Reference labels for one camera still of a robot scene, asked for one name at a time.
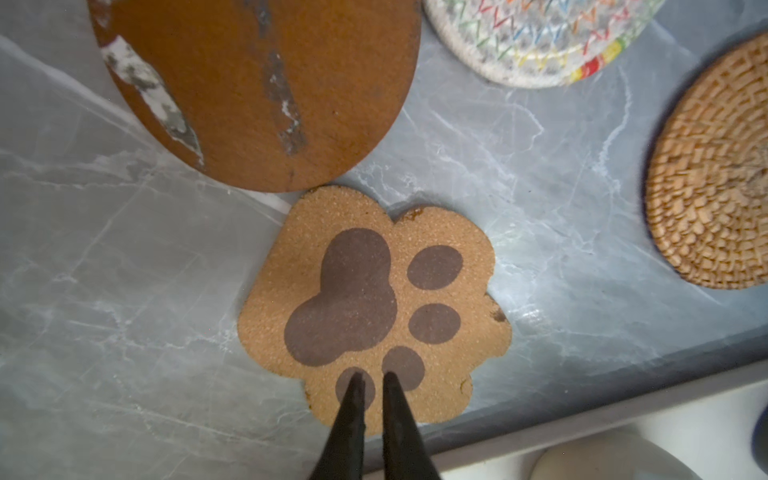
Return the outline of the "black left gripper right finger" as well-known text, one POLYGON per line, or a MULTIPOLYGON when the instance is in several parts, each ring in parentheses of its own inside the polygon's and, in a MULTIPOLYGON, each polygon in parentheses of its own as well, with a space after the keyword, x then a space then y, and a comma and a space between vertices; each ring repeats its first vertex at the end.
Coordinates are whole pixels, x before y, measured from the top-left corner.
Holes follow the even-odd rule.
POLYGON ((440 480, 394 372, 383 378, 383 458, 387 480, 440 480))

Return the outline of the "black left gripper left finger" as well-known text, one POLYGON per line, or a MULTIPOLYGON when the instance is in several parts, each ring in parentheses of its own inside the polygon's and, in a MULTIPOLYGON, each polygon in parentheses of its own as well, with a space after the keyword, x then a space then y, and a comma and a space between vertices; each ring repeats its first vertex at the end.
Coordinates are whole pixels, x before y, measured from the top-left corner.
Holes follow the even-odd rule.
POLYGON ((365 380, 350 378, 338 414, 310 480, 360 480, 364 458, 365 380))

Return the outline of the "cork paw print coaster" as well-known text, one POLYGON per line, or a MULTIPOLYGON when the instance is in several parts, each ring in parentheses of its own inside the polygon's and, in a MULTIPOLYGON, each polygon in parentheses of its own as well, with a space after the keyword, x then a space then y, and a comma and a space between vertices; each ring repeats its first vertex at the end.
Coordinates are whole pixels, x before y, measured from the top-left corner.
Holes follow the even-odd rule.
POLYGON ((360 374, 366 431, 381 433, 390 372, 419 423, 445 422, 467 408, 472 372, 511 344, 487 291, 494 267, 486 234, 456 212, 418 206, 392 218, 357 190, 321 187, 290 210, 238 337, 260 366, 303 383, 323 424, 360 374))

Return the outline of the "scratched brown wooden round coaster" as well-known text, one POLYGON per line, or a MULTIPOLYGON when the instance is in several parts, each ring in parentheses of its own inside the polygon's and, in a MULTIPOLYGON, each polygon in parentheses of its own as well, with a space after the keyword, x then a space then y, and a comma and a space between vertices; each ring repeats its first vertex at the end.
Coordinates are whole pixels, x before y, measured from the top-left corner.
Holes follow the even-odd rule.
POLYGON ((222 183, 284 193, 382 141, 417 64, 417 1, 92 1, 103 61, 141 124, 222 183))

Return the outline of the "woven rattan round coaster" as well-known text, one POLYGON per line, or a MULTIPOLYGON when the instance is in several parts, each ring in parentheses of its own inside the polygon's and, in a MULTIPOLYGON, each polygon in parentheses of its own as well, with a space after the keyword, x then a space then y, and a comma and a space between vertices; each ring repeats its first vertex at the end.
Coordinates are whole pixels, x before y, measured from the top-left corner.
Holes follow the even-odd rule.
POLYGON ((717 59, 681 97, 649 162, 645 212, 684 280, 727 290, 766 282, 766 34, 717 59))

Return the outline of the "white multicolour rope coaster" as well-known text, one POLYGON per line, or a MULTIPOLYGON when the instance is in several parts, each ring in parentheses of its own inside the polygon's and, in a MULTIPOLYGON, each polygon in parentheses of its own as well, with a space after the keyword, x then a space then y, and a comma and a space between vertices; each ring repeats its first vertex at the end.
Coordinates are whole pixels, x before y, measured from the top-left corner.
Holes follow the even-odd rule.
POLYGON ((514 88, 586 79, 615 60, 663 0, 427 0, 436 34, 467 67, 514 88))

